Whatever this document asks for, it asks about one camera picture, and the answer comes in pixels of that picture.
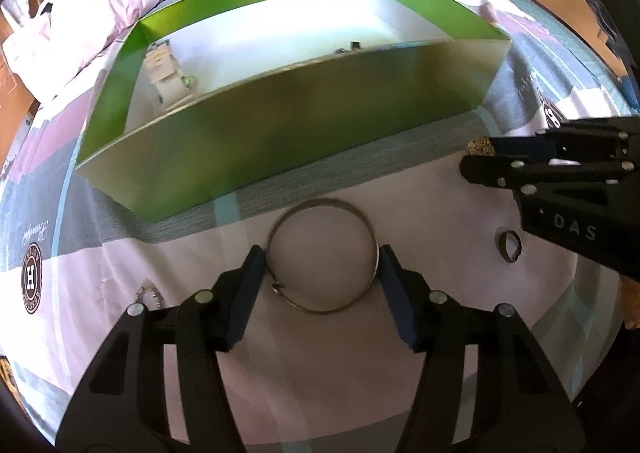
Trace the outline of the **large silver bangle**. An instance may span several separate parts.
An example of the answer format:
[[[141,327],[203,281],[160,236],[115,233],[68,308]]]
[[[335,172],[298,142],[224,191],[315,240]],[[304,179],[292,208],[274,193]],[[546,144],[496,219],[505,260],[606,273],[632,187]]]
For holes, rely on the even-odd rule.
[[[343,312],[368,294],[380,243],[357,205],[310,199],[285,210],[266,239],[271,289],[288,306],[313,315]]]

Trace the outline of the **gold brooch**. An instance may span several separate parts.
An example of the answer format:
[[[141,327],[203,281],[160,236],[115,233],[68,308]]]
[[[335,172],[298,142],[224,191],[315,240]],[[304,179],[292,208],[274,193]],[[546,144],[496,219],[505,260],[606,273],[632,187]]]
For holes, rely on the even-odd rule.
[[[488,137],[478,138],[466,143],[465,152],[468,156],[495,156],[496,150]]]

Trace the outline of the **striped patchwork bedsheet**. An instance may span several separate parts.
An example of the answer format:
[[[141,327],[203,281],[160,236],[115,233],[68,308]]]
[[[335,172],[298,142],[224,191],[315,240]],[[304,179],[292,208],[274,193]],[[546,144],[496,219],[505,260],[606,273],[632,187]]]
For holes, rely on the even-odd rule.
[[[528,0],[498,14],[512,47],[475,110],[336,154],[150,224],[75,173],[78,139],[115,50],[37,113],[1,186],[1,351],[29,416],[53,437],[102,341],[143,295],[177,305],[264,242],[286,207],[317,196],[354,203],[401,265],[465,305],[513,303],[569,395],[620,328],[617,275],[532,235],[507,263],[499,233],[520,223],[508,192],[472,186],[460,152],[484,135],[529,135],[551,114],[628,116],[600,61]],[[544,101],[553,104],[552,113]],[[264,287],[241,343],[220,360],[252,452],[390,452],[422,360],[401,343],[375,287],[315,317]]]

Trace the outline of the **green cardboard box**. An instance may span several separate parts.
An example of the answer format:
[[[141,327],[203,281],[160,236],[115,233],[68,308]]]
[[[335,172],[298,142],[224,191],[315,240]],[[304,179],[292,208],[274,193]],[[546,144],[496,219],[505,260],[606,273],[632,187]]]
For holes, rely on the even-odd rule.
[[[76,169],[157,221],[360,144],[471,111],[511,42],[453,0],[391,0],[452,39],[330,54],[224,86],[134,130],[125,127],[145,48],[174,28],[270,0],[182,0],[127,36],[79,148]]]

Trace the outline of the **black wrist watch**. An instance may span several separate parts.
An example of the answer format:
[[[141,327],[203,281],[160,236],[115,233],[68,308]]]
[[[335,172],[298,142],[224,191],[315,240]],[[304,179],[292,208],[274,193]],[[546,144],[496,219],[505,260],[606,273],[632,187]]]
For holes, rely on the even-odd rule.
[[[348,48],[340,47],[334,50],[336,54],[347,54],[348,52],[354,52],[361,49],[361,44],[356,40],[352,40],[350,42],[350,46]]]

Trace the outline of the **white wrist watch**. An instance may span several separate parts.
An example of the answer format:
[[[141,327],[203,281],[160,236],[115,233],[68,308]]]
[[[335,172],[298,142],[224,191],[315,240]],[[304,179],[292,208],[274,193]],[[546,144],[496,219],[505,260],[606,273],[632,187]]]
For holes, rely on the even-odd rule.
[[[143,67],[160,100],[156,108],[158,113],[176,108],[198,95],[196,78],[182,72],[168,40],[149,46]]]

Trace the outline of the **wooden headboard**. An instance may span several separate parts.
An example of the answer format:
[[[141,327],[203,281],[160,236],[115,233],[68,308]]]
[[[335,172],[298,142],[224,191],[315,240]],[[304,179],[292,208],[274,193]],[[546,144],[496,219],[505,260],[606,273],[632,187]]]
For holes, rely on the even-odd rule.
[[[9,67],[4,51],[1,51],[1,166],[12,160],[18,141],[26,134],[27,125],[32,121],[39,106],[28,91],[20,76]]]

